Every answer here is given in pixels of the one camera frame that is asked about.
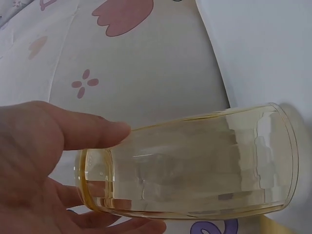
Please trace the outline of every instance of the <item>glass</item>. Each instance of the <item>glass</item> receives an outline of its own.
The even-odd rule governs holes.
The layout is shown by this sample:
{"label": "glass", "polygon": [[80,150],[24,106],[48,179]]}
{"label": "glass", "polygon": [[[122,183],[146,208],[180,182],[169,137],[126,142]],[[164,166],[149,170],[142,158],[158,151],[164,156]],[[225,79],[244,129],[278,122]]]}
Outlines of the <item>glass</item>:
{"label": "glass", "polygon": [[75,173],[95,211],[220,220],[285,208],[298,152],[291,123],[270,103],[133,130],[118,146],[83,150]]}

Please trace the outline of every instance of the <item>bedsheet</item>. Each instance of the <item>bedsheet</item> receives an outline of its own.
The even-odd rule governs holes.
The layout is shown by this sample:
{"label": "bedsheet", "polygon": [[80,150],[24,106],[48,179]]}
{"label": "bedsheet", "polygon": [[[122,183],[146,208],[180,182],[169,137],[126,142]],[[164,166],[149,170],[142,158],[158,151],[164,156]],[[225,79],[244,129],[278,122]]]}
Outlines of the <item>bedsheet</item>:
{"label": "bedsheet", "polygon": [[0,28],[34,0],[2,0],[0,2]]}
{"label": "bedsheet", "polygon": [[[227,108],[195,0],[142,1],[139,18],[123,0],[29,4],[0,29],[0,105],[43,100],[133,128]],[[76,154],[64,152],[51,177],[74,185]],[[258,217],[167,225],[167,234],[260,233]]]}

